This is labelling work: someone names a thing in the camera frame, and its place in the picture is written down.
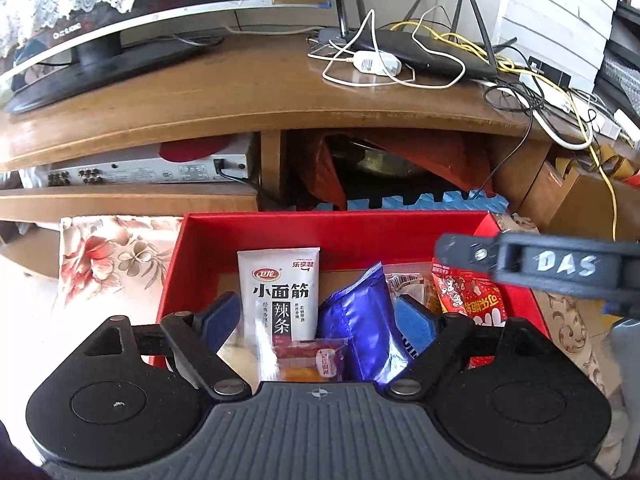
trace screw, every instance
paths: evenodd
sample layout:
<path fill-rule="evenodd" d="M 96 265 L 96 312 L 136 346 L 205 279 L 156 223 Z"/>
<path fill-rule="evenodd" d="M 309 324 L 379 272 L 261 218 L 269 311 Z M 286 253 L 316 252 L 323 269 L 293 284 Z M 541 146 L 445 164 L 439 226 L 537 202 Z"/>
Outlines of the screw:
<path fill-rule="evenodd" d="M 213 386 L 213 390 L 224 396 L 235 396 L 244 392 L 245 384 L 240 379 L 224 379 Z"/>
<path fill-rule="evenodd" d="M 408 397 L 420 392 L 420 383 L 413 379 L 398 379 L 389 385 L 389 389 L 396 395 Z"/>
<path fill-rule="evenodd" d="M 474 258 L 480 262 L 481 260 L 484 260 L 487 256 L 488 256 L 488 251 L 485 248 L 482 249 L 478 249 L 476 251 L 476 254 L 474 254 Z"/>

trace red oval object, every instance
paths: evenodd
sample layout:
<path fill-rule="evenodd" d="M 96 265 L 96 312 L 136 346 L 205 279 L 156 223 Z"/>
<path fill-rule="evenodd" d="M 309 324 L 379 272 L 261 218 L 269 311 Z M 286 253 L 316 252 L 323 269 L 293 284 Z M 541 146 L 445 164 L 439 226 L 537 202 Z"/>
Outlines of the red oval object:
<path fill-rule="evenodd" d="M 255 269 L 252 274 L 256 280 L 260 280 L 261 282 L 274 282 L 280 277 L 280 271 L 277 269 L 271 269 L 271 267 Z"/>

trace white power adapter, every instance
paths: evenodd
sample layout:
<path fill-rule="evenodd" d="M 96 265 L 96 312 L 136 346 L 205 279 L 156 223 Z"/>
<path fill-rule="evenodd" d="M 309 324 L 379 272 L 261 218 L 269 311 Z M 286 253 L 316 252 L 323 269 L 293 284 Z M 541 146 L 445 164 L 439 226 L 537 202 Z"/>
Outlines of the white power adapter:
<path fill-rule="evenodd" d="M 387 71 L 394 77 L 402 70 L 400 60 L 388 52 L 380 52 L 380 56 L 378 56 L 375 52 L 360 50 L 353 56 L 353 65 L 363 74 L 386 75 L 383 63 Z"/>

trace wooden shelf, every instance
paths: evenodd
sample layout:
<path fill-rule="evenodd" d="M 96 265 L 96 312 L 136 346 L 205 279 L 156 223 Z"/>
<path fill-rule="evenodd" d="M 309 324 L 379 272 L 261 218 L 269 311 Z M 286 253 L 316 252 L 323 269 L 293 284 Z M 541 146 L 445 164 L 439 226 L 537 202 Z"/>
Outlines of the wooden shelf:
<path fill-rule="evenodd" d="M 58 280 L 60 233 L 32 226 L 0 250 L 0 256 L 22 267 L 24 272 L 48 280 Z"/>
<path fill-rule="evenodd" d="M 0 219 L 60 222 L 62 217 L 127 214 L 183 216 L 257 211 L 256 192 L 243 184 L 138 184 L 12 189 L 0 192 Z"/>
<path fill-rule="evenodd" d="M 0 113 L 0 171 L 238 132 L 399 127 L 521 137 L 526 129 L 523 114 L 493 110 L 475 83 L 442 91 L 345 88 L 323 81 L 324 62 L 309 59 L 307 50 L 301 36 L 231 37 L 163 70 L 26 114 Z M 335 73 L 363 77 L 351 66 L 338 66 Z M 562 134 L 581 139 L 568 124 L 552 122 Z M 530 138 L 550 142 L 537 124 Z"/>

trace monitor base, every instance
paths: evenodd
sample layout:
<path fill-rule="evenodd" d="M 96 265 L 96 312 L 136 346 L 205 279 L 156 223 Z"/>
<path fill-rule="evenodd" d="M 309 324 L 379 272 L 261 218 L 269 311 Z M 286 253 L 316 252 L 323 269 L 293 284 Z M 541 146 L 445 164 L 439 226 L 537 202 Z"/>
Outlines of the monitor base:
<path fill-rule="evenodd" d="M 18 90 L 4 106 L 21 114 L 103 86 L 183 61 L 204 50 L 175 41 L 152 41 L 129 49 L 113 35 L 90 41 L 74 52 L 70 66 L 52 72 Z"/>

